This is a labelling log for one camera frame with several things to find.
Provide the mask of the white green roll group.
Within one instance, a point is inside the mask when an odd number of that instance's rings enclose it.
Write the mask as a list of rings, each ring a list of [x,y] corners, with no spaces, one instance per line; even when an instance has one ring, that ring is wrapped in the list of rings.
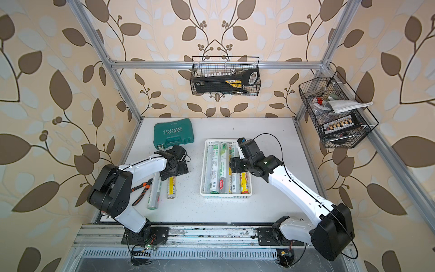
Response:
[[[232,164],[232,159],[237,157],[237,148],[235,145],[231,148],[231,159],[230,162]],[[231,193],[232,194],[240,194],[240,175],[236,173],[235,170],[233,170],[233,167],[231,167]]]

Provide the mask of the yellow red wrap box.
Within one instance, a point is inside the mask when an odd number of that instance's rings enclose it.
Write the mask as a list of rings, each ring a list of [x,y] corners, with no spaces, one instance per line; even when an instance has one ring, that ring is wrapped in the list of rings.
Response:
[[[243,172],[240,174],[240,182],[241,182],[241,194],[249,194],[249,179],[248,173]]]

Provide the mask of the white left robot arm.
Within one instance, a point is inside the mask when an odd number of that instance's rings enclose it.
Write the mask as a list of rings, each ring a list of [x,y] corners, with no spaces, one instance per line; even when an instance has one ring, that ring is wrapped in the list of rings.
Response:
[[[169,150],[159,150],[149,158],[126,165],[107,164],[100,171],[92,186],[87,202],[99,211],[122,224],[128,230],[139,233],[147,219],[130,203],[130,195],[140,182],[152,175],[161,180],[189,173],[187,151],[174,145]]]

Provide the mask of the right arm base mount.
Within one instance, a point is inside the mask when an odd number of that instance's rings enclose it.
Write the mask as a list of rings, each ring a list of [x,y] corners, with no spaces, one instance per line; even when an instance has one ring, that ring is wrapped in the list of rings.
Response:
[[[297,240],[288,240],[284,237],[284,235],[280,231],[281,224],[286,220],[290,219],[289,216],[283,216],[279,220],[277,220],[275,223],[273,223],[269,227],[260,227],[257,228],[255,231],[255,235],[258,238],[258,243],[260,246],[271,246],[271,247],[278,247],[278,246],[288,246],[291,247],[293,245],[295,246],[303,246],[305,245],[301,241]]]

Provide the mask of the white barcode wrap roll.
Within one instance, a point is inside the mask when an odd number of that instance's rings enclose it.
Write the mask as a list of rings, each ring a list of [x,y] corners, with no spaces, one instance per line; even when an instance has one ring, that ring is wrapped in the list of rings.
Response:
[[[150,196],[147,203],[147,208],[149,210],[156,210],[159,206],[159,199],[162,187],[162,179],[160,173],[155,173],[152,186],[150,189]]]

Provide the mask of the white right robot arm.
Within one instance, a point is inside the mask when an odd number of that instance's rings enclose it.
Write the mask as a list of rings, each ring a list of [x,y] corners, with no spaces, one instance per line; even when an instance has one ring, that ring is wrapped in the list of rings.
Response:
[[[236,146],[239,156],[231,159],[231,170],[249,172],[278,188],[309,219],[282,217],[275,223],[279,236],[311,244],[329,261],[334,261],[353,242],[355,232],[349,207],[335,205],[312,191],[288,170],[283,158],[265,156],[254,139],[239,138]]]

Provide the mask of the yellow wrap roll group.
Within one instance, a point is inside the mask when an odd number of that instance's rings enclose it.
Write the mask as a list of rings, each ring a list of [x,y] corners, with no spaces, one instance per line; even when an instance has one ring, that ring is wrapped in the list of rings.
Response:
[[[231,170],[231,157],[232,157],[232,147],[229,147],[228,151],[228,178],[229,178],[229,194],[232,194],[232,170]]]

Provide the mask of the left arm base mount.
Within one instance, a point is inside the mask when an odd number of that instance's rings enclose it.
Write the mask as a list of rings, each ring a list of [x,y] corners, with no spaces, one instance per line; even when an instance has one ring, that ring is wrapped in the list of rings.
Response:
[[[169,227],[158,227],[153,225],[148,219],[144,227],[138,232],[133,232],[125,228],[121,241],[124,245],[159,245],[165,244],[168,239]]]

